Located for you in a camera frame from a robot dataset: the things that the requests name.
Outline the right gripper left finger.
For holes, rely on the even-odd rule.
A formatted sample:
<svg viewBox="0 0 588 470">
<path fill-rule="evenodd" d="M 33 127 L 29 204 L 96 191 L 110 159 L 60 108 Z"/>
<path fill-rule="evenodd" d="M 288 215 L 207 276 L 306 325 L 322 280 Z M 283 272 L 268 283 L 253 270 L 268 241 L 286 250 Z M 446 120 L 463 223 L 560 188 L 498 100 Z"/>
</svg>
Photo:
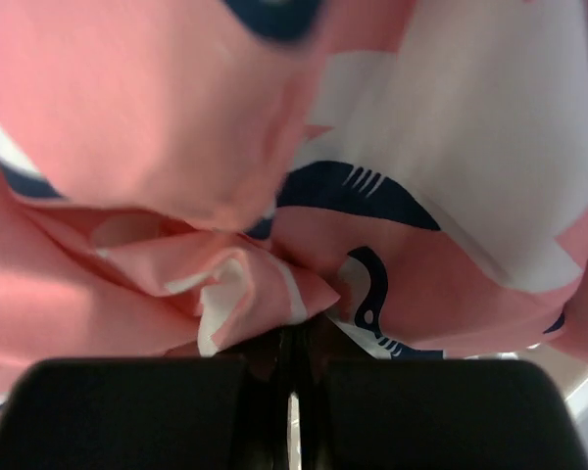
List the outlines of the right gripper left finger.
<svg viewBox="0 0 588 470">
<path fill-rule="evenodd" d="M 278 350 L 41 361 L 1 409 L 0 469 L 283 469 Z"/>
</svg>

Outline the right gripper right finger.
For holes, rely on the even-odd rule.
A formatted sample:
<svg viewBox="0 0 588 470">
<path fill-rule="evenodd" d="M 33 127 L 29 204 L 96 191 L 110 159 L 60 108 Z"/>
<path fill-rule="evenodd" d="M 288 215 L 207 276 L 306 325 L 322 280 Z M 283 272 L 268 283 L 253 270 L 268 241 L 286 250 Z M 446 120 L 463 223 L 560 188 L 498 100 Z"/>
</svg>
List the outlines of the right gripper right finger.
<svg viewBox="0 0 588 470">
<path fill-rule="evenodd" d="M 376 359 L 329 319 L 298 334 L 307 469 L 588 469 L 564 399 L 512 359 Z"/>
</svg>

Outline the pink shark print shorts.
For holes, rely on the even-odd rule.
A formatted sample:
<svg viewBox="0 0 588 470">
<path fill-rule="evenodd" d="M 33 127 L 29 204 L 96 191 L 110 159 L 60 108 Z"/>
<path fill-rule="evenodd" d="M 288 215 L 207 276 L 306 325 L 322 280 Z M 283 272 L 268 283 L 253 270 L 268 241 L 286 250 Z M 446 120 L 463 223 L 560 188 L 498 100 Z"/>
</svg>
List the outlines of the pink shark print shorts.
<svg viewBox="0 0 588 470">
<path fill-rule="evenodd" d="M 319 315 L 588 364 L 588 1 L 0 1 L 0 413 Z"/>
</svg>

